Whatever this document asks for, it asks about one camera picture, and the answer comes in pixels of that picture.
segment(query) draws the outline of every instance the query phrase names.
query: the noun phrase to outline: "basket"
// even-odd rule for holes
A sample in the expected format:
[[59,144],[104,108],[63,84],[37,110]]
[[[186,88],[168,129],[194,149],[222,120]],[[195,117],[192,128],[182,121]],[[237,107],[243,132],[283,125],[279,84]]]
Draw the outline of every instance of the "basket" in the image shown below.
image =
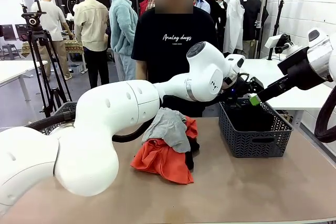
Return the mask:
[[[244,105],[249,99],[238,99],[238,105]],[[219,112],[219,126],[234,157],[282,157],[292,126],[283,119],[268,103],[262,103],[262,109],[273,115],[273,122],[269,122],[269,131],[242,132],[234,128],[226,110],[229,105],[221,102]]]
[[[66,102],[55,112],[54,115],[59,115],[59,114],[64,113],[66,111],[75,112],[76,111],[76,105],[77,105],[77,102]],[[40,132],[45,134],[45,135],[49,135],[54,129],[56,129],[60,125],[61,125],[60,123],[54,124],[52,126],[49,126],[45,129],[41,130]]]

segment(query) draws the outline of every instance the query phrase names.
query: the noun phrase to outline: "tripod head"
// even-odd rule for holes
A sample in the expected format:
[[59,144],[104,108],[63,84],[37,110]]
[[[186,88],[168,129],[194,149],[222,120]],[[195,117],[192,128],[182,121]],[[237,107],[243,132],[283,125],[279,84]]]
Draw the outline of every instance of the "tripod head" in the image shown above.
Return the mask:
[[46,12],[42,12],[39,0],[35,0],[35,2],[37,3],[38,6],[38,11],[35,13],[28,13],[27,6],[21,4],[23,10],[23,14],[21,15],[21,17],[26,20],[28,28],[30,28],[32,31],[42,32],[43,29],[40,24],[41,23],[40,16],[42,14],[46,14]]

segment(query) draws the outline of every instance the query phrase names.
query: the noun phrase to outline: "red shirt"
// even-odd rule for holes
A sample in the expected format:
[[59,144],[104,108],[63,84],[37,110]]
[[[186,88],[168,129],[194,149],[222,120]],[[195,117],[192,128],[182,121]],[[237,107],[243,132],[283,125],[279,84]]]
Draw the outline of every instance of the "red shirt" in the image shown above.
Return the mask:
[[140,3],[140,16],[146,11],[148,0],[144,0]]

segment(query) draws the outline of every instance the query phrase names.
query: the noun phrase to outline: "shoe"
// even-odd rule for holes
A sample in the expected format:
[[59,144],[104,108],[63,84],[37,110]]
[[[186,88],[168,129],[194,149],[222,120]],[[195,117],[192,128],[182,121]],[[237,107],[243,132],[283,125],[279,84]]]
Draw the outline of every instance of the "shoe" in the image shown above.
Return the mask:
[[68,77],[64,76],[65,80],[70,80],[72,78],[72,75],[69,75]]

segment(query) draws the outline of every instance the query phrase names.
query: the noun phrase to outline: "blue shirt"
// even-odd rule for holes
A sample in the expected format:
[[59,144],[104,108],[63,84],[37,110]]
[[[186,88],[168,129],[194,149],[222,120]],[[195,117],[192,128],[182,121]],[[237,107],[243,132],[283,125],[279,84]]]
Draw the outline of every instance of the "blue shirt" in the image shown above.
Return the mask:
[[205,0],[196,0],[195,6],[210,13],[210,4]]

